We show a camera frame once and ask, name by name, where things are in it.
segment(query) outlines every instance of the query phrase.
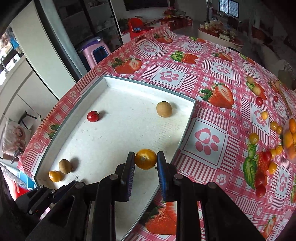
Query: window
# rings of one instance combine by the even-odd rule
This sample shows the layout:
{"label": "window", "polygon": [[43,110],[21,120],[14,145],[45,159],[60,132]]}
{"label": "window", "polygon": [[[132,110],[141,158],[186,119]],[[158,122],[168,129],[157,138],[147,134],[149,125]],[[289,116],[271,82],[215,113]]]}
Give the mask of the window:
{"label": "window", "polygon": [[219,11],[239,17],[239,3],[231,0],[219,0]]}

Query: yellow fruit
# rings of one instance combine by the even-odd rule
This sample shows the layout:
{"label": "yellow fruit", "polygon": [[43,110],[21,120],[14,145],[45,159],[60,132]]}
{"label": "yellow fruit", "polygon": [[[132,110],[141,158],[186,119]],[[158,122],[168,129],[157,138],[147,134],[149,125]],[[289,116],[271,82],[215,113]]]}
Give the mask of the yellow fruit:
{"label": "yellow fruit", "polygon": [[59,162],[59,170],[64,174],[70,173],[72,171],[71,163],[66,159],[60,160],[60,162]]}
{"label": "yellow fruit", "polygon": [[283,127],[282,126],[278,126],[278,128],[276,129],[276,133],[278,135],[282,134],[283,133]]}
{"label": "yellow fruit", "polygon": [[270,124],[270,129],[272,129],[273,131],[276,131],[276,129],[278,128],[279,124],[276,123],[275,121],[272,121]]}
{"label": "yellow fruit", "polygon": [[259,95],[261,94],[261,90],[260,90],[260,88],[259,88],[258,86],[254,86],[254,87],[252,88],[252,92],[253,92],[255,95],[257,95],[257,96],[259,96]]}
{"label": "yellow fruit", "polygon": [[283,147],[281,145],[276,146],[276,154],[280,155],[283,151]]}
{"label": "yellow fruit", "polygon": [[61,180],[61,173],[59,171],[50,171],[48,175],[50,180],[54,183],[57,183]]}
{"label": "yellow fruit", "polygon": [[291,134],[290,131],[286,131],[284,134],[283,134],[283,146],[285,148],[288,148],[290,147],[291,145],[294,144],[294,141],[293,141],[293,136]]}
{"label": "yellow fruit", "polygon": [[252,143],[252,144],[256,144],[259,140],[259,136],[253,132],[249,135],[249,141]]}
{"label": "yellow fruit", "polygon": [[251,84],[254,84],[254,83],[255,83],[255,80],[254,80],[253,77],[248,76],[248,77],[247,77],[247,82],[251,85]]}
{"label": "yellow fruit", "polygon": [[268,166],[268,172],[269,174],[274,174],[276,172],[277,164],[274,163],[273,161],[270,162]]}
{"label": "yellow fruit", "polygon": [[137,167],[148,170],[155,166],[157,161],[157,156],[154,151],[150,149],[141,149],[137,152],[135,156],[135,164]]}
{"label": "yellow fruit", "polygon": [[157,114],[161,117],[170,117],[172,115],[172,107],[169,102],[161,101],[156,106]]}
{"label": "yellow fruit", "polygon": [[262,117],[262,119],[266,120],[267,117],[268,117],[268,113],[267,113],[266,111],[263,111],[263,112],[261,113],[261,117]]}
{"label": "yellow fruit", "polygon": [[271,159],[275,158],[275,156],[276,156],[276,150],[270,149],[269,151],[271,153]]}
{"label": "yellow fruit", "polygon": [[289,120],[289,130],[292,134],[296,132],[296,121],[293,118]]}

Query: pillow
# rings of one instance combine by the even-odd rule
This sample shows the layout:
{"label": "pillow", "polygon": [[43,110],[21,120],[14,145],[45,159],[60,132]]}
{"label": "pillow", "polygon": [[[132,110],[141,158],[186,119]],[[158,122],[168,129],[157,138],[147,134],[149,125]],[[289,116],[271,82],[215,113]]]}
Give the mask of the pillow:
{"label": "pillow", "polygon": [[30,138],[31,132],[28,129],[8,118],[3,135],[2,152],[14,156],[18,148],[25,150]]}

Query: chair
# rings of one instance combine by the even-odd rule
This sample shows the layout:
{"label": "chair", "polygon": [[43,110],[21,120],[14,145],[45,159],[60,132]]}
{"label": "chair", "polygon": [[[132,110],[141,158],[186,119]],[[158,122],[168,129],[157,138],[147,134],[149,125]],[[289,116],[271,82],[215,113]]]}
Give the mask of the chair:
{"label": "chair", "polygon": [[[153,27],[145,27],[142,20],[139,18],[131,18],[128,22],[129,30],[131,39],[136,38],[137,36],[140,36],[143,33],[148,32],[149,30],[153,29]],[[141,30],[137,33],[133,32],[134,28],[140,28]]]}
{"label": "chair", "polygon": [[111,54],[103,40],[91,39],[81,48],[90,68],[94,68],[99,62]]}

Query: tablecloth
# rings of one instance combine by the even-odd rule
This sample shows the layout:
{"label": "tablecloth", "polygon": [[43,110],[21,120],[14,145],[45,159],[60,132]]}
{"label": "tablecloth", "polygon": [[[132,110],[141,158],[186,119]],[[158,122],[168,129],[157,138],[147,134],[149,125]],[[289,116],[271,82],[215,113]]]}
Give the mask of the tablecloth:
{"label": "tablecloth", "polygon": [[[270,121],[284,125],[289,118],[283,100],[276,93],[276,77],[251,59],[223,46],[175,34],[167,24],[123,45],[74,85],[38,127],[18,163],[20,170],[34,176],[57,128],[87,89],[104,74],[143,81],[196,99],[189,129],[173,164],[194,182],[216,182],[262,234],[269,224],[272,229],[268,240],[279,235],[296,205],[295,197],[291,197],[295,166],[284,152],[277,156],[274,161],[278,168],[273,175],[268,175],[267,191],[261,199],[251,187],[252,175],[244,173],[243,168],[249,155],[250,133],[259,135],[257,153],[281,142],[269,127]],[[264,89],[261,96],[266,100],[260,107],[246,84],[247,76],[253,77]],[[283,92],[295,111],[295,92],[286,88]],[[264,110],[269,113],[267,120],[260,115]],[[153,203],[158,211],[150,215],[154,220],[148,218],[137,224],[127,240],[175,239],[174,235],[165,235],[174,232],[175,205],[166,206],[161,201],[161,195],[156,195]],[[201,210],[199,212],[204,239]],[[159,220],[168,223],[155,226]]]}

